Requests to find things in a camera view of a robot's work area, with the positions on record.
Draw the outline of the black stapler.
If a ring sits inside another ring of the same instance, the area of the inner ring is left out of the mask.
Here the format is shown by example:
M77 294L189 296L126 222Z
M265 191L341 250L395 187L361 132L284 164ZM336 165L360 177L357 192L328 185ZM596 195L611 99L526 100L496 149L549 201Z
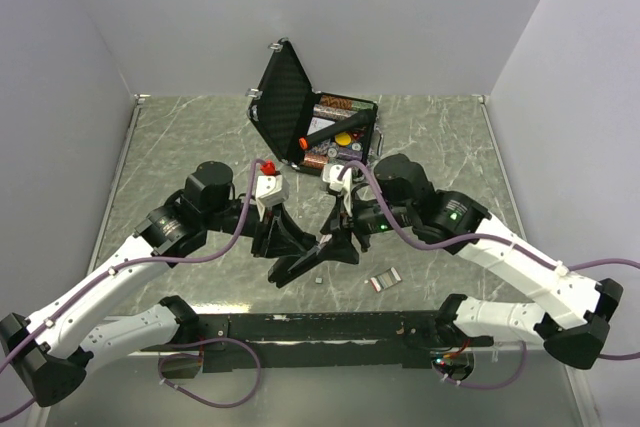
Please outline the black stapler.
M304 254L280 257L269 270L268 281L277 288L291 283L322 262L320 251L321 247L316 243Z

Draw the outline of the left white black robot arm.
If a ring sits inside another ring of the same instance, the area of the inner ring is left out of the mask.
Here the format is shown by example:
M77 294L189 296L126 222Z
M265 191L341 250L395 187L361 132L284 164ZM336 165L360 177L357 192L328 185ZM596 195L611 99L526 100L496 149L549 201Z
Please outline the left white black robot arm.
M128 354L150 347L193 350L201 337L199 317L174 295L146 311L106 323L130 294L193 253L211 232L229 235L213 259L224 256L240 237L252 239L260 258L296 259L315 244L284 208L288 185L275 166L257 159L249 168L244 196L233 195L231 168L200 164L182 189L152 210L101 266L40 310L10 314L1 322L5 359L34 403L52 406L73 393L86 377Z

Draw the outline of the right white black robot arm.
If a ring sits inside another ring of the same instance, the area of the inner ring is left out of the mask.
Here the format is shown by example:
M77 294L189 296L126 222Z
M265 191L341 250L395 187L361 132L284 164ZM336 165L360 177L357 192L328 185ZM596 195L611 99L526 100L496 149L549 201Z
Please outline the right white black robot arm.
M404 154L369 171L359 161L328 164L322 179L340 195L347 217L356 213L353 171L360 171L374 197L369 234L393 229L418 250L445 250L515 288L524 303L492 302L450 295L436 321L438 337L457 345L466 337L540 345L557 361L588 370L602 358L623 287L611 278L594 280L532 247L496 215L465 194L437 190L423 167Z

